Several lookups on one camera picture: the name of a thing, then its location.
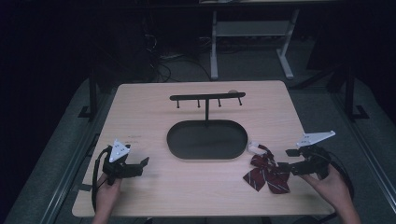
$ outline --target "dark background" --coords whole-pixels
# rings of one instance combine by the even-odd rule
[[[136,2],[139,6],[146,4]],[[365,0],[334,11],[303,7],[294,38],[311,35],[318,39],[314,52],[321,60],[312,59],[311,68],[323,69],[352,58],[357,77],[371,88],[396,123],[395,5],[390,0]],[[161,44],[179,48],[192,57],[199,53],[196,37],[210,34],[207,28],[211,14],[207,10],[115,13],[98,6],[98,1],[0,2],[0,222],[18,197],[74,92],[90,73],[97,75],[101,91],[109,91],[121,82],[149,82],[155,76],[149,64],[156,59],[145,51],[145,33],[157,35]]]

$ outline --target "small white object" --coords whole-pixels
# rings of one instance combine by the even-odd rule
[[[247,151],[256,154],[256,155],[263,155],[266,154],[267,151],[259,148],[259,143],[255,141],[249,141],[247,144]]]
[[[328,133],[304,133],[303,137],[296,144],[297,147],[305,147],[314,145],[320,141],[330,138],[335,135],[334,131]]]
[[[116,161],[119,158],[125,156],[129,153],[131,149],[126,147],[123,143],[121,143],[118,139],[114,140],[113,148],[111,149],[110,154],[110,162]]]

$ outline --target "wooden table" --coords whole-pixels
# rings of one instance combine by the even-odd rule
[[[176,123],[205,119],[197,102],[176,102],[177,94],[245,92],[237,99],[210,101],[211,119],[241,124],[249,140],[266,145],[276,161],[296,162],[285,150],[295,148],[304,130],[288,91],[280,81],[196,82],[121,85],[110,108],[83,184],[92,183],[94,160],[117,138],[131,144],[127,163],[150,157],[143,175],[124,179],[113,216],[123,217],[221,217],[325,215],[332,207],[300,177],[290,176],[291,193],[275,195],[267,186],[260,192],[242,178],[249,172],[252,154],[245,151],[233,160],[185,161],[168,149],[166,135]],[[73,207],[77,217],[92,217],[91,193],[80,190]]]

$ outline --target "red cloth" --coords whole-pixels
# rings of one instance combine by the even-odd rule
[[[277,167],[274,155],[268,149],[265,149],[265,151],[266,153],[263,155],[253,156],[250,164],[257,168],[251,170],[243,178],[257,191],[264,187],[265,182],[267,182],[268,188],[274,194],[289,193],[288,179],[290,172],[285,172]]]

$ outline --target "human hand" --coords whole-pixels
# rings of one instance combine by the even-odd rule
[[[110,186],[107,184],[107,175],[100,176],[97,181],[99,189],[96,194],[96,214],[92,223],[107,223],[117,199],[120,197],[121,182],[122,179],[116,178],[114,184]]]
[[[331,164],[329,164],[329,175],[322,180],[315,179],[311,175],[300,175],[300,177],[332,205],[343,223],[361,223],[344,178]]]

